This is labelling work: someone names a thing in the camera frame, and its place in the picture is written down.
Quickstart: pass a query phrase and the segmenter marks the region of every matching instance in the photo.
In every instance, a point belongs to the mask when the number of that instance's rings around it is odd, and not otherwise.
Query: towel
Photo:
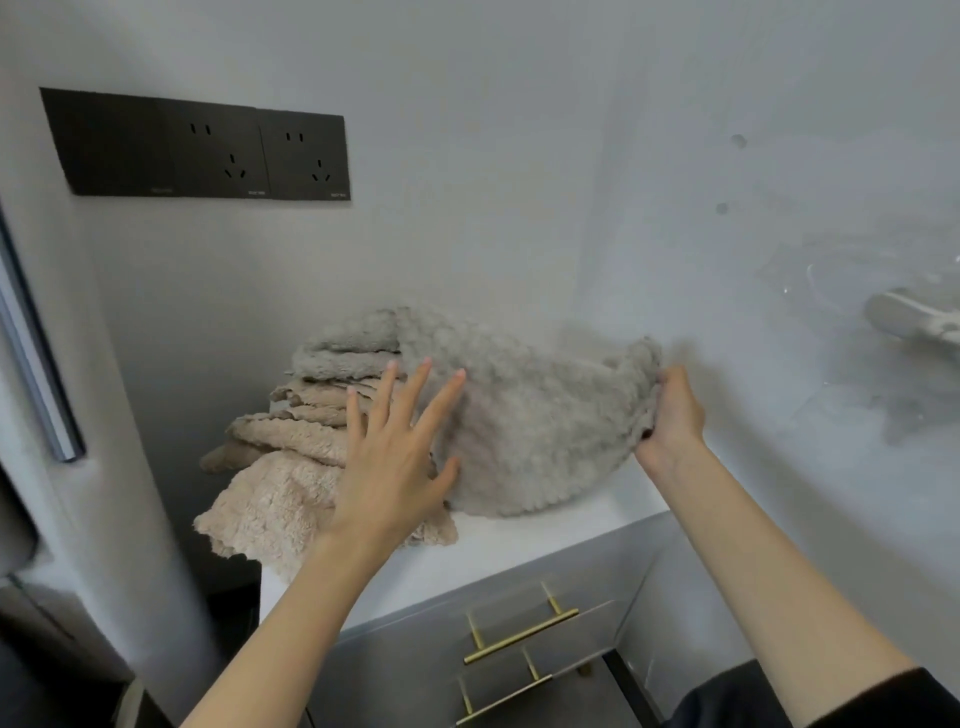
[[[194,528],[209,536],[214,553],[242,553],[289,583],[310,542],[333,517],[342,473],[293,450],[269,452],[234,476],[210,509],[194,520]],[[456,540],[456,526],[441,507],[405,544]]]
[[[293,369],[304,380],[359,380],[397,357],[412,372],[428,355],[433,370],[418,412],[458,369],[468,372],[432,450],[440,467],[461,458],[448,496],[456,510],[510,516],[574,497],[622,465],[653,427],[660,346],[649,338],[594,364],[398,306],[324,328],[297,350]]]
[[[242,553],[288,582],[296,575],[310,542],[336,509],[347,461],[344,427],[350,382],[293,379],[277,387],[271,400],[282,404],[275,411],[237,418],[227,429],[226,441],[201,459],[207,473],[239,471],[209,510],[194,520],[214,553]],[[357,382],[371,395],[378,384],[378,379],[368,378]],[[402,383],[395,389],[402,389]],[[360,397],[362,411],[368,412],[371,404],[369,397]],[[456,541],[457,528],[441,505],[403,545],[446,546]]]

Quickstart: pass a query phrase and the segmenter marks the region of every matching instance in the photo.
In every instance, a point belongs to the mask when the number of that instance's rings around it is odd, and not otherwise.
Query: gold handle
[[[485,646],[483,638],[480,637],[480,630],[478,630],[476,625],[473,623],[473,617],[467,615],[467,621],[470,624],[470,634],[473,636],[473,643],[476,645],[476,651],[471,652],[467,657],[464,658],[464,665],[475,663],[477,660],[481,660],[488,655],[493,655],[494,652],[497,652],[504,647],[509,647],[511,644],[516,644],[521,640],[526,640],[531,635],[536,635],[538,632],[542,632],[544,629],[548,629],[554,624],[560,624],[562,621],[567,621],[571,617],[576,617],[580,614],[579,609],[568,609],[565,612],[561,611],[560,605],[557,603],[557,599],[547,591],[546,585],[540,585],[543,587],[543,591],[546,594],[547,603],[550,605],[551,609],[553,609],[554,616],[547,621],[542,621],[540,624],[535,624],[529,629],[525,629],[522,632],[517,632],[515,635],[508,637],[505,640],[500,640],[498,643]]]
[[[469,722],[470,722],[471,720],[473,720],[474,718],[479,717],[479,716],[481,716],[482,714],[487,713],[488,711],[493,710],[494,708],[496,708],[496,706],[498,706],[498,705],[503,705],[503,704],[504,704],[505,702],[507,702],[508,700],[513,700],[513,699],[514,699],[515,697],[517,697],[518,695],[520,695],[520,694],[522,694],[522,693],[524,693],[524,692],[527,692],[527,691],[532,690],[532,689],[535,688],[537,685],[542,685],[543,683],[547,682],[548,680],[552,680],[552,679],[553,679],[553,675],[543,675],[542,677],[540,677],[540,675],[537,673],[537,669],[534,667],[533,662],[531,662],[531,660],[530,660],[530,655],[527,654],[527,650],[526,650],[526,649],[523,650],[523,657],[524,657],[524,658],[526,659],[526,661],[527,661],[527,667],[530,669],[530,676],[533,678],[533,682],[528,683],[527,685],[524,685],[524,686],[523,686],[522,688],[520,688],[518,691],[513,691],[513,692],[511,692],[511,693],[510,693],[509,695],[507,695],[506,697],[501,697],[499,700],[494,700],[493,703],[491,703],[490,705],[485,705],[483,708],[481,708],[481,709],[478,710],[478,711],[474,711],[474,710],[473,710],[473,705],[470,703],[470,698],[469,698],[469,696],[467,695],[467,687],[464,685],[463,678],[460,679],[460,681],[459,681],[459,682],[460,682],[460,695],[462,695],[462,696],[464,697],[464,708],[467,709],[467,714],[466,714],[465,716],[463,716],[462,718],[460,718],[460,720],[458,720],[458,721],[456,722],[456,725],[463,725],[464,723],[469,723]]]

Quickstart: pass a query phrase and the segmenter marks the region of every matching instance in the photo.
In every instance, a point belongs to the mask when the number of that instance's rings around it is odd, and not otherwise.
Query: white countertop
[[[434,596],[642,521],[667,510],[657,489],[631,458],[610,480],[554,508],[530,516],[487,519],[453,514],[460,540],[453,546],[397,551],[350,611],[344,629],[384,617]],[[260,620],[286,585],[263,570]]]

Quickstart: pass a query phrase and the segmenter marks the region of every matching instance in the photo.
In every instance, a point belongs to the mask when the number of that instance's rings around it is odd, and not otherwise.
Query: left hand
[[[366,428],[356,391],[348,394],[347,468],[340,479],[331,528],[350,533],[355,543],[373,544],[384,559],[442,505],[460,469],[459,459],[451,457],[437,477],[427,475],[433,438],[456,404],[467,373],[457,372],[411,426],[429,374],[427,358],[391,402],[396,381],[396,362],[391,362],[380,380]]]

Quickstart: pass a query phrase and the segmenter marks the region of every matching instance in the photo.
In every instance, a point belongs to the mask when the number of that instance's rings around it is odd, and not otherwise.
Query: hand
[[[347,398],[347,468],[340,479],[331,529],[349,532],[355,543],[374,546],[383,559],[430,511],[442,507],[460,469],[459,459],[451,457],[436,478],[427,475],[434,435],[456,403],[467,373],[457,372],[411,426],[429,374],[427,358],[391,403],[396,381],[396,362],[391,362],[380,380],[366,428],[356,391],[350,389]]]
[[[676,471],[678,463],[704,444],[707,415],[697,401],[686,368],[673,366],[660,374],[660,402],[653,435],[636,446],[636,461],[657,483]]]

